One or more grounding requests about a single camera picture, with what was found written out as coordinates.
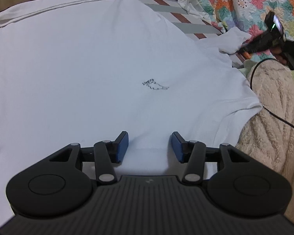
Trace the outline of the right hand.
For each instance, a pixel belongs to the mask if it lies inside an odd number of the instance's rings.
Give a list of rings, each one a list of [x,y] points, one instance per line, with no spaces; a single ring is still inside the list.
[[[283,56],[281,55],[282,50],[280,47],[277,46],[277,47],[270,48],[270,52],[276,58],[276,60],[278,60],[283,65],[287,65],[287,60],[285,60]]]

